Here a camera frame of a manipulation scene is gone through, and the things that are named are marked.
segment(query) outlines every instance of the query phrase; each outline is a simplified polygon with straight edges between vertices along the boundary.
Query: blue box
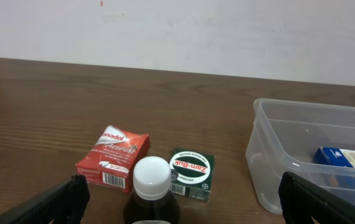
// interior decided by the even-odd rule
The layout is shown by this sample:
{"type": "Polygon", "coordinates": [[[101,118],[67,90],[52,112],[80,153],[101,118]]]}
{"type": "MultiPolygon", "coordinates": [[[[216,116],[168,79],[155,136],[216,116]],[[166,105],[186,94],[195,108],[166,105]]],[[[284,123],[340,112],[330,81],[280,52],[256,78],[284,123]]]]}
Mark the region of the blue box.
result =
{"type": "MultiPolygon", "coordinates": [[[[355,151],[337,149],[333,147],[320,147],[313,160],[318,164],[355,168],[355,151]]],[[[355,177],[345,175],[331,175],[329,181],[339,188],[355,190],[355,177]]],[[[355,191],[329,189],[329,191],[343,199],[355,204],[355,191]]]]}

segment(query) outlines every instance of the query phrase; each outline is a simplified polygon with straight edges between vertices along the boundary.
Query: bottle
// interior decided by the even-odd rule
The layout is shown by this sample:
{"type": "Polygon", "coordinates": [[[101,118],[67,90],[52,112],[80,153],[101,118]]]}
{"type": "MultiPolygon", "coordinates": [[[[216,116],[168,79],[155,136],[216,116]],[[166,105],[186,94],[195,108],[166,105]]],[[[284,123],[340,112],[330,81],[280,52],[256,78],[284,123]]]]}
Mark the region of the bottle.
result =
{"type": "Polygon", "coordinates": [[[170,191],[171,168],[156,156],[140,160],[133,170],[135,191],[123,210],[125,224],[178,224],[179,205],[170,191]]]}

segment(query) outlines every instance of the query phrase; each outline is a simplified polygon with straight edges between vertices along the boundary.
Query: plastic bin rim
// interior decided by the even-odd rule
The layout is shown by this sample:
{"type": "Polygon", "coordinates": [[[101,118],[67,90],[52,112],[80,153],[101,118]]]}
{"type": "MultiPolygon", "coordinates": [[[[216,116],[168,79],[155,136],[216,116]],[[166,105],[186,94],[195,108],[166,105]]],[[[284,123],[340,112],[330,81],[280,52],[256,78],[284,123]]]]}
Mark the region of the plastic bin rim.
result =
{"type": "Polygon", "coordinates": [[[266,99],[266,98],[259,98],[254,101],[253,108],[255,113],[259,116],[263,117],[262,122],[260,125],[263,126],[264,130],[268,130],[269,135],[267,135],[267,141],[273,141],[271,138],[277,140],[278,144],[271,144],[273,147],[273,151],[277,159],[286,167],[300,171],[300,172],[318,172],[323,174],[334,174],[334,175],[352,175],[355,176],[355,168],[351,167],[336,167],[336,166],[328,166],[322,164],[311,164],[307,162],[301,162],[287,152],[285,152],[283,146],[280,144],[277,135],[275,134],[272,126],[267,121],[267,117],[265,112],[262,108],[262,103],[279,103],[282,105],[298,105],[298,106],[312,106],[312,107],[319,107],[319,108],[326,108],[326,109],[341,109],[341,110],[355,110],[355,107],[352,106],[339,106],[339,105],[326,105],[321,103],[307,103],[307,102],[300,102],[300,101],[288,101],[288,100],[273,100],[273,99],[266,99]]]}

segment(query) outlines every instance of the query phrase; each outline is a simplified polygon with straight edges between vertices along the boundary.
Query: clear plastic bin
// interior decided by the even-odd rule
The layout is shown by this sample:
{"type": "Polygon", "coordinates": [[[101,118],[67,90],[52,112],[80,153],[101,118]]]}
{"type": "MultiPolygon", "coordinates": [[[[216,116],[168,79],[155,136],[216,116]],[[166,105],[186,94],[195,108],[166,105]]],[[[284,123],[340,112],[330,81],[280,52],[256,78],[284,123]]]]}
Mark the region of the clear plastic bin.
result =
{"type": "Polygon", "coordinates": [[[317,149],[355,150],[355,108],[258,99],[253,131],[245,154],[259,202],[281,213],[278,187],[286,171],[294,172],[345,198],[353,189],[334,187],[332,175],[355,177],[355,168],[313,164],[317,149]]]}

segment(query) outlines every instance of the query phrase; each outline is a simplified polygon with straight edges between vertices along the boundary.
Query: bottle cap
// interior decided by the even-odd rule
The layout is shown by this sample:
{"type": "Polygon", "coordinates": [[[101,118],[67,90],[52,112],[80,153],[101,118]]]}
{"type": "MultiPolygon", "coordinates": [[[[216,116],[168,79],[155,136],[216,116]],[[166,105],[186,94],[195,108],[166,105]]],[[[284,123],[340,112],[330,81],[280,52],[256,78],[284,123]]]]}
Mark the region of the bottle cap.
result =
{"type": "Polygon", "coordinates": [[[139,197],[158,200],[171,186],[171,168],[163,158],[149,156],[141,159],[133,170],[133,186],[139,197]]]}

